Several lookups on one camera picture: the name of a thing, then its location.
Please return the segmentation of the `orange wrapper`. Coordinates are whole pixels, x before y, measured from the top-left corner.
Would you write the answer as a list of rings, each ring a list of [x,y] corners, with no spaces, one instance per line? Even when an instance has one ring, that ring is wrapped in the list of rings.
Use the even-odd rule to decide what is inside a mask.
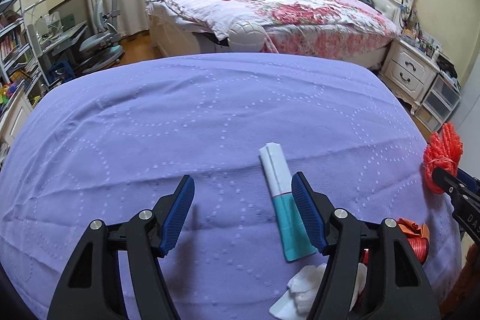
[[[421,238],[430,240],[431,233],[426,223],[418,224],[405,218],[399,218],[396,222],[408,239]]]

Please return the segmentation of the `bookshelf with books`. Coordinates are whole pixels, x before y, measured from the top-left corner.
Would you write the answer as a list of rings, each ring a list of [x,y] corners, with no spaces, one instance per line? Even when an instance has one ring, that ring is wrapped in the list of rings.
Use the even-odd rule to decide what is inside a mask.
[[[23,91],[36,104],[45,73],[28,33],[21,0],[1,0],[1,115],[14,93]]]

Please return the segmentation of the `white teal tube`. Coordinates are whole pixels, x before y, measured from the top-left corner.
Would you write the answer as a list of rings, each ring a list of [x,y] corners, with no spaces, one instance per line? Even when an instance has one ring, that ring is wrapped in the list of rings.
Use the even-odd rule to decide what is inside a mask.
[[[275,211],[284,256],[288,262],[314,254],[291,191],[292,175],[278,143],[267,143],[259,150],[268,191]]]

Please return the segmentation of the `plastic drawer unit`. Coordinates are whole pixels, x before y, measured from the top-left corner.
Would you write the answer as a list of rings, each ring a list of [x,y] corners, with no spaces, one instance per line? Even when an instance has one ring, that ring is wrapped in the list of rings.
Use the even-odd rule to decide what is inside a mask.
[[[461,88],[457,80],[440,71],[414,116],[429,132],[437,132],[451,117],[460,100]]]

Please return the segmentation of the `red foam fruit net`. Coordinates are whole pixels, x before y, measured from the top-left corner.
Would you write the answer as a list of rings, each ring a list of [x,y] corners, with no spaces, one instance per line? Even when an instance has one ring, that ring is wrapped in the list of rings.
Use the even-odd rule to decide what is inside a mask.
[[[423,153],[426,188],[432,193],[442,194],[443,190],[433,181],[433,171],[440,167],[448,174],[456,176],[463,152],[463,143],[452,123],[443,124],[439,133],[432,134]]]

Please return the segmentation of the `grey desk chair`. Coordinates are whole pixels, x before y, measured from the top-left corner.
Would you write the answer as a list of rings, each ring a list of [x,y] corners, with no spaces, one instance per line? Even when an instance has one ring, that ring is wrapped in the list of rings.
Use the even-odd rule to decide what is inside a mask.
[[[124,49],[120,44],[121,35],[117,28],[119,16],[118,0],[112,0],[109,12],[104,11],[103,0],[95,4],[93,22],[97,33],[80,45],[80,54],[85,58],[79,66],[82,76],[120,62]]]

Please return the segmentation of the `floral bed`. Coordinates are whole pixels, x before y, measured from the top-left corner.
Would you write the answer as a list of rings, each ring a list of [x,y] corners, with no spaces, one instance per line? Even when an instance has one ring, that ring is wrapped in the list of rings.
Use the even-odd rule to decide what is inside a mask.
[[[145,0],[154,44],[167,57],[296,54],[371,67],[400,33],[359,0]]]

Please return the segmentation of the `desk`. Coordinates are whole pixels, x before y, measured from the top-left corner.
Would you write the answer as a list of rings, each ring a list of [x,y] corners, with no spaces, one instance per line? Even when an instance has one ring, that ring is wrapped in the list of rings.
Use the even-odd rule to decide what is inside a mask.
[[[47,32],[45,37],[42,38],[35,25],[28,23],[27,19],[28,16],[31,19],[34,16],[36,6],[45,1],[39,0],[27,7],[21,6],[20,10],[26,28],[28,46],[32,52],[32,59],[38,71],[40,71],[41,78],[50,86],[52,80],[47,76],[47,71],[52,67],[52,63],[59,59],[63,53],[67,53],[67,60],[73,62],[74,57],[71,48],[78,43],[89,26],[88,22],[83,20],[64,30],[60,19],[55,21],[54,17],[48,15],[45,23],[41,22],[42,17],[37,19],[37,23],[45,25]]]

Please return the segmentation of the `red round wrapper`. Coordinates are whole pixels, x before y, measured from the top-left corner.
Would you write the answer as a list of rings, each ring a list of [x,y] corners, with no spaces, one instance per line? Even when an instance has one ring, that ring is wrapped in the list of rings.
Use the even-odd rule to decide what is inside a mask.
[[[407,241],[411,245],[419,262],[424,265],[429,256],[429,241],[425,237],[408,237]]]

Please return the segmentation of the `white tissue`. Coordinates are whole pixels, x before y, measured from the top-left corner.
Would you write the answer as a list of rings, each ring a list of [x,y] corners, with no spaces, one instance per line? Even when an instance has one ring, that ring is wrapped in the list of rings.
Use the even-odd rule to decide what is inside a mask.
[[[285,293],[269,308],[275,319],[304,320],[316,299],[326,263],[320,266],[304,266],[287,283]]]

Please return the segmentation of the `white nightstand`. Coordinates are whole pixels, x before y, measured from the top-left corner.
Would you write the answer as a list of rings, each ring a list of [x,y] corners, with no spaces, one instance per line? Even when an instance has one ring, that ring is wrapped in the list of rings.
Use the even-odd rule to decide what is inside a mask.
[[[380,80],[415,114],[439,73],[436,63],[400,38],[391,42]]]

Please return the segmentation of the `purple table cloth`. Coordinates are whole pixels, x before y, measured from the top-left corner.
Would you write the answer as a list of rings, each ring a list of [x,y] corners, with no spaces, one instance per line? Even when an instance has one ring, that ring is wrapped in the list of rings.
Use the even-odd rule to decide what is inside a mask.
[[[287,262],[259,150],[357,218],[430,229],[424,269],[442,300],[461,269],[446,196],[422,185],[425,139],[374,74],[349,62],[204,54],[72,80],[41,99],[1,169],[1,264],[39,318],[88,224],[121,223],[172,193],[195,194],[160,263],[183,319],[267,319],[320,254]]]

